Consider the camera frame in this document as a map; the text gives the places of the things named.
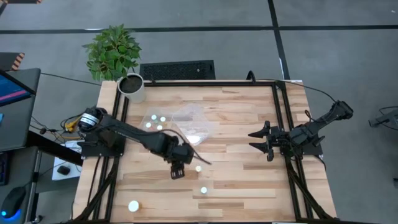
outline white ball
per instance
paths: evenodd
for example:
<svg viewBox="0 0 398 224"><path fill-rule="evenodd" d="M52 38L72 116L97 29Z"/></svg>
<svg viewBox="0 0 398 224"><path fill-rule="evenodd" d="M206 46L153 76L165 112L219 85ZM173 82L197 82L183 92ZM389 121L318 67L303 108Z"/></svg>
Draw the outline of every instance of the white ball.
<svg viewBox="0 0 398 224"><path fill-rule="evenodd" d="M207 188L206 188L206 187L202 187L202 188L200 189L200 192L201 192L202 194L207 193Z"/></svg>
<svg viewBox="0 0 398 224"><path fill-rule="evenodd" d="M136 212L139 210L139 203L137 201L131 201L129 203L130 212Z"/></svg>
<svg viewBox="0 0 398 224"><path fill-rule="evenodd" d="M200 172L201 171L201 166L196 166L195 170L197 170L197 172Z"/></svg>

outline wooden tabletop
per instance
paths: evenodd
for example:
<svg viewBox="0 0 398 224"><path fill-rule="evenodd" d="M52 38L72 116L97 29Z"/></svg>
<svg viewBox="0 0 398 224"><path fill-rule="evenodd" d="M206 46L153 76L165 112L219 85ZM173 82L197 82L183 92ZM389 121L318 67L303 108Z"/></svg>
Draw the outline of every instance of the wooden tabletop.
<svg viewBox="0 0 398 224"><path fill-rule="evenodd" d="M112 112L115 82L103 82L98 107ZM287 84L294 125L308 121L309 110L304 89ZM111 222L270 222L294 221L287 172L283 157L276 153L272 162L266 154L248 145L264 142L248 137L265 120L277 126L271 87L146 87L146 100L129 105L127 123L139 126L148 108L177 110L186 104L201 105L206 118L215 123L214 133L195 149L213 165L193 160L185 166L185 177L172 180L170 164L151 154L140 144L126 142L119 165ZM282 95L279 93L285 127ZM122 111L120 103L118 118ZM78 185L73 214L80 214L87 204L88 192L97 158L86 159ZM197 173L195 166L201 165ZM336 216L323 164L313 156L304 156L303 168L309 191L327 213ZM96 175L96 192L100 168ZM200 189L207 187L207 194ZM303 198L298 191L302 216ZM99 217L104 217L107 193ZM128 204L140 203L132 213Z"/></svg>

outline gray floor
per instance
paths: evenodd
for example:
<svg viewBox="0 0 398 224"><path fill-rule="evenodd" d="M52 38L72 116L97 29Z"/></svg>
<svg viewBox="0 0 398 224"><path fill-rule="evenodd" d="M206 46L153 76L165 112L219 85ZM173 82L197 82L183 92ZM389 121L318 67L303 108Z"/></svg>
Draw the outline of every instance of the gray floor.
<svg viewBox="0 0 398 224"><path fill-rule="evenodd" d="M397 1L274 0L280 26L398 24ZM44 0L8 5L0 30L126 27L270 26L265 0ZM282 78L272 31L136 33L142 63L214 60L217 79ZM322 130L327 174L338 216L344 220L396 223L398 140L394 131L371 129L368 119L397 104L398 30L281 32L291 79L325 90L354 109L349 121ZM90 81L80 46L94 34L0 35L0 52L24 52L21 68ZM98 86L43 76L34 116L50 127L96 103ZM307 91L312 114L331 101ZM66 220L73 190L40 196L44 223ZM65 202L64 207L54 203Z"/></svg>

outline black keyboard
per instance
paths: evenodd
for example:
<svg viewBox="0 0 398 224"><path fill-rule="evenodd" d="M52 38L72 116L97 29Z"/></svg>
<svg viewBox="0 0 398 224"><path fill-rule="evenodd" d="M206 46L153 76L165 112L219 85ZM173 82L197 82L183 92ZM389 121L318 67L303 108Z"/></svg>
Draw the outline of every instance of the black keyboard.
<svg viewBox="0 0 398 224"><path fill-rule="evenodd" d="M9 152L0 152L0 186L7 185L10 168Z"/></svg>

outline computer mouse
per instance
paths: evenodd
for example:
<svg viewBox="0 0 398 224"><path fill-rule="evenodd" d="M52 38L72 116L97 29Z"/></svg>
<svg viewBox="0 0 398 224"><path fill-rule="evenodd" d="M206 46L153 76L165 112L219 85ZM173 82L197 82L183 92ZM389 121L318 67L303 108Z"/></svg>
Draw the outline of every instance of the computer mouse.
<svg viewBox="0 0 398 224"><path fill-rule="evenodd" d="M4 218L13 217L17 213L19 207L21 207L25 194L25 187L16 187L12 189L1 205L1 216Z"/></svg>

